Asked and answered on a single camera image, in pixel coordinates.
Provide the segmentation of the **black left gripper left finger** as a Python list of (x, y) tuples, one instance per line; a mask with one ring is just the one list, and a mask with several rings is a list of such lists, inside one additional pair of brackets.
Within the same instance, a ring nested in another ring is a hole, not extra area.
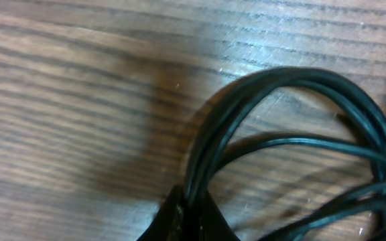
[(182, 188), (175, 185), (162, 204), (152, 223), (137, 241), (179, 240), (184, 209)]

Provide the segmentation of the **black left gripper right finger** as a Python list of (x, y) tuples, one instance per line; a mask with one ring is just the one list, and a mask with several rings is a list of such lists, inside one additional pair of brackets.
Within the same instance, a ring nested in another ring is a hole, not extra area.
[(200, 239), (203, 241), (240, 241), (231, 230), (209, 192), (202, 202)]

